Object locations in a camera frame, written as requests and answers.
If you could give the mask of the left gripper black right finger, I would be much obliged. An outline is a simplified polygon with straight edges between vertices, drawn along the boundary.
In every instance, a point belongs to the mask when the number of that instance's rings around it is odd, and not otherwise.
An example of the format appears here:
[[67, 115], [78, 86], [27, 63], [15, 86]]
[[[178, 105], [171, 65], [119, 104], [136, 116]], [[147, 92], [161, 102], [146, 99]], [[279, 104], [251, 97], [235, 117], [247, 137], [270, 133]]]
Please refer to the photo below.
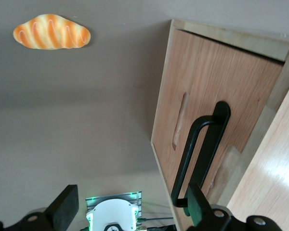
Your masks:
[[188, 231], [280, 231], [270, 218], [249, 216], [246, 222], [236, 219], [221, 206], [212, 208], [197, 184], [187, 188], [187, 209], [193, 221]]

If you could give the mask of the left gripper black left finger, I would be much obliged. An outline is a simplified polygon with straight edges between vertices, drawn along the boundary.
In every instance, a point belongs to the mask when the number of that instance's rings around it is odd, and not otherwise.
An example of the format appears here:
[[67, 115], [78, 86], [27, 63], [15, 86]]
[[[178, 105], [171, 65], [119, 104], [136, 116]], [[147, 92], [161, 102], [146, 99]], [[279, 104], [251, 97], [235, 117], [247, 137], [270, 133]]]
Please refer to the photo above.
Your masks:
[[44, 212], [24, 216], [17, 223], [0, 231], [66, 231], [79, 210], [77, 185], [67, 185]]

